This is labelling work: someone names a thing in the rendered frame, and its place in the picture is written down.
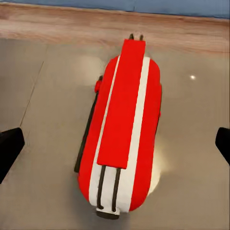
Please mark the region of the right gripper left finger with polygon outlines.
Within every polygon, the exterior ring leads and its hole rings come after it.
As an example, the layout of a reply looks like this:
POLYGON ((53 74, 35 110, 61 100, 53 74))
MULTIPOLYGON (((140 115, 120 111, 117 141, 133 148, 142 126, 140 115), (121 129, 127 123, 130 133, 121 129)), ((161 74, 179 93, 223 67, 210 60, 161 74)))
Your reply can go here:
POLYGON ((0 133, 0 184, 23 146, 23 133, 19 127, 0 133))

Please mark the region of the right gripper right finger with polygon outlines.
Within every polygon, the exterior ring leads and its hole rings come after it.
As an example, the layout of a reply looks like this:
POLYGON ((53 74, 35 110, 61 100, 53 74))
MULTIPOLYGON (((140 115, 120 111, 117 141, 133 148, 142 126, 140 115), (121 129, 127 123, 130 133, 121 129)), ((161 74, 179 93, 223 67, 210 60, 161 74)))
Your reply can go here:
POLYGON ((230 129, 224 127, 219 128, 215 143, 230 165, 230 129))

